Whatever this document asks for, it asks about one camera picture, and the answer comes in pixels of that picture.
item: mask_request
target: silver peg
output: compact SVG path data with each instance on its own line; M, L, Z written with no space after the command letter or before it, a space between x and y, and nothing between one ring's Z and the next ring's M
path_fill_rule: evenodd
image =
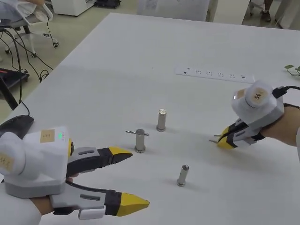
M135 132L127 130L125 132L135 135L135 151L137 153L143 153L146 151L145 136L149 136L149 134L146 134L143 129L137 129Z
M186 184L186 177L188 174L189 166L188 165L183 165L181 168L181 172L179 175L179 178L177 179L177 185L179 187L183 187Z
M167 111L165 109L160 109L158 111L158 123L156 126L156 130L159 132L165 131L165 119L167 117Z

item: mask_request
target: human hand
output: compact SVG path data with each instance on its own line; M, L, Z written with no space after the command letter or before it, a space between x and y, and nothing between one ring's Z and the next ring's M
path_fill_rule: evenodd
M67 178L67 180L70 182L73 182L73 177L77 177L77 176L78 176L78 174L75 174L74 176ZM53 212L53 208L52 208L49 196L40 197L40 198L31 198L30 200L40 211L42 216Z
M297 146L296 135L300 128L300 110L296 107L285 107L285 113L276 123L262 129L264 137L275 138L285 144Z

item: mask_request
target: gray floor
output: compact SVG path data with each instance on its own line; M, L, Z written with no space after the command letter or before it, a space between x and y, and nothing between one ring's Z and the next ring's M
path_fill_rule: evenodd
M274 15L279 6L278 2L274 2L271 14ZM55 68L92 30L97 26L110 12L135 14L137 8L137 0L123 0L118 9L109 10L102 8L91 8L79 17L55 15L54 20L50 22L50 30L53 37L59 40L60 46L57 49L52 47L51 41L48 45L41 40L36 39L36 51L43 61ZM264 23L260 20L260 10L254 10L254 15L245 15L244 25L262 26L262 27L277 27L274 22ZM32 31L47 30L45 24L39 24L31 28ZM11 56L4 53L3 44L0 44L0 54L4 58L0 62L0 68L11 68ZM22 68L29 71L30 78L28 82L23 84L23 99L25 99L39 84L38 77L26 62L26 55L23 50L20 50ZM38 59L30 58L32 65L40 73L43 69L47 69ZM19 98L19 88L12 90L15 98ZM7 103L0 99L0 121L3 121L11 112Z

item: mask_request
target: electrical outlet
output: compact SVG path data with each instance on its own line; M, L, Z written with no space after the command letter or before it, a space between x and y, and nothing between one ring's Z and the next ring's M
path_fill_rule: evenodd
M209 79L233 81L233 82L240 82L240 83L255 82L254 76L252 75L239 75L239 74L225 73L225 72L214 72L213 70L194 69L190 67L178 67L175 69L175 73L177 75L195 76L200 78L209 78Z

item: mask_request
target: green plant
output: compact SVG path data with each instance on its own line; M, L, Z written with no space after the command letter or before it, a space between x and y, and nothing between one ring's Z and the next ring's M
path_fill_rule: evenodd
M297 72L297 74L293 74L289 69L294 68L295 66L293 65L287 65L285 66L285 69L287 70L287 72L292 75L292 76L300 76L300 67L295 68L295 71Z

